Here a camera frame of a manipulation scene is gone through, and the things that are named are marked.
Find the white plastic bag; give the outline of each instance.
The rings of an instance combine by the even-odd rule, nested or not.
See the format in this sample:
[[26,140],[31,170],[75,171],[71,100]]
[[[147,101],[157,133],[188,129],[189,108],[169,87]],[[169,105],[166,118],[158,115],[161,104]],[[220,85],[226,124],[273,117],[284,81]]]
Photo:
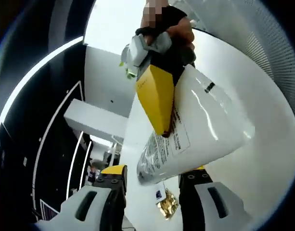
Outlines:
[[206,165],[243,146],[255,128],[218,86],[191,65],[176,87],[172,132],[153,133],[137,166],[141,184],[157,183]]

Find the white table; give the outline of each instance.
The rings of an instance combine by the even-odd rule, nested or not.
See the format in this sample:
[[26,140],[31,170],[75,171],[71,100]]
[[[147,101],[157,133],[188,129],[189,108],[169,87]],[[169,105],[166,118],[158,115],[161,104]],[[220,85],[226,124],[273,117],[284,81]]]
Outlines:
[[[273,211],[295,175],[295,117],[278,87],[251,59],[217,38],[194,33],[196,68],[243,105],[256,127],[249,144],[206,169],[213,181],[238,194],[245,209],[259,218]],[[137,162],[152,130],[136,96],[120,159],[128,166],[125,215],[138,231],[180,231],[180,208],[171,220],[165,220],[154,204],[153,187],[140,186],[137,180]],[[177,177],[165,185],[179,196]]]

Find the perforated panel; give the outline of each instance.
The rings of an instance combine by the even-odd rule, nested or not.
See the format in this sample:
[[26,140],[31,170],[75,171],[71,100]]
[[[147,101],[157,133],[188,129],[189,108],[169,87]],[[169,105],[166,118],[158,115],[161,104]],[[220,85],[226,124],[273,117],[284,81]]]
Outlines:
[[206,30],[255,61],[278,85],[295,114],[295,52],[259,0],[185,0]]

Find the metal mesh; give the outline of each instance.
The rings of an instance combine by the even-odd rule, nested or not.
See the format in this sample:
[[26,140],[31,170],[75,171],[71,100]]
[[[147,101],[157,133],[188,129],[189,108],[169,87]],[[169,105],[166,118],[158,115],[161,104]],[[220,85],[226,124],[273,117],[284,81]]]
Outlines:
[[206,30],[256,62],[278,85],[295,115],[295,52],[259,0],[185,0]]

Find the gold foil packet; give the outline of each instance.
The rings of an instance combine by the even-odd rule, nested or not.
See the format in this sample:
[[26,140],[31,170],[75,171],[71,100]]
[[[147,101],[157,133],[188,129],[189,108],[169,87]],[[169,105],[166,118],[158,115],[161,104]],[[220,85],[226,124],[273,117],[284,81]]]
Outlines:
[[157,207],[160,209],[160,212],[166,218],[166,220],[170,219],[178,208],[177,198],[166,189],[166,199],[159,202]]

